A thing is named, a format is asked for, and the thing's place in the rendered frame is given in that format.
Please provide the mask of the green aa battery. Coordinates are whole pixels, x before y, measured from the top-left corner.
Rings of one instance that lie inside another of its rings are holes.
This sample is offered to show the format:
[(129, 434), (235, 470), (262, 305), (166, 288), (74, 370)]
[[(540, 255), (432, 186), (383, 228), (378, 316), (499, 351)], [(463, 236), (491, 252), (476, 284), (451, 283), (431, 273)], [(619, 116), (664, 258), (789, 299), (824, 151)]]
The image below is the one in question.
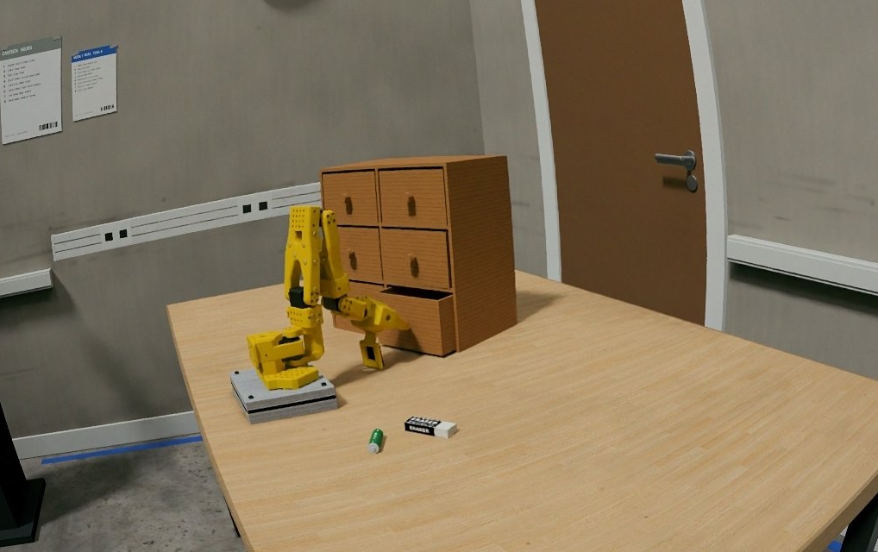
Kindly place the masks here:
[(367, 449), (370, 453), (375, 454), (375, 453), (377, 453), (377, 451), (379, 451), (379, 447), (380, 447), (380, 444), (382, 442), (383, 435), (384, 435), (384, 433), (382, 430), (380, 430), (380, 429), (373, 430), (373, 433), (370, 436), (370, 442), (369, 442), (368, 447), (367, 447)]

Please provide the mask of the brown wooden chest of drawers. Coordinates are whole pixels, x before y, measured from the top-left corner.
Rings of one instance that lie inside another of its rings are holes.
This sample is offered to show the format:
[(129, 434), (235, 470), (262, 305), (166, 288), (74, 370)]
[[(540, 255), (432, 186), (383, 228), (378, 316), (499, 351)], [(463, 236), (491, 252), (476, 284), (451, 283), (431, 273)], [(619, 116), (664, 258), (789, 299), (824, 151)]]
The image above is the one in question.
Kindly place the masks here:
[[(383, 279), (348, 279), (452, 292), (456, 350), (460, 353), (517, 325), (516, 278), (511, 219), (508, 156), (433, 156), (370, 160), (355, 167), (333, 166), (321, 172), (324, 210), (324, 174), (333, 171), (375, 169), (378, 223), (336, 222), (338, 225), (379, 225)], [(493, 157), (499, 156), (499, 157)], [(388, 160), (388, 162), (382, 162)], [(454, 160), (455, 162), (423, 162)], [(375, 165), (385, 166), (369, 166)], [(405, 164), (405, 163), (423, 164)], [(400, 167), (443, 166), (448, 225), (383, 223), (379, 177), (381, 171)], [(387, 225), (387, 227), (386, 227)], [(389, 227), (448, 229), (452, 288), (399, 284), (386, 281), (382, 235)]]

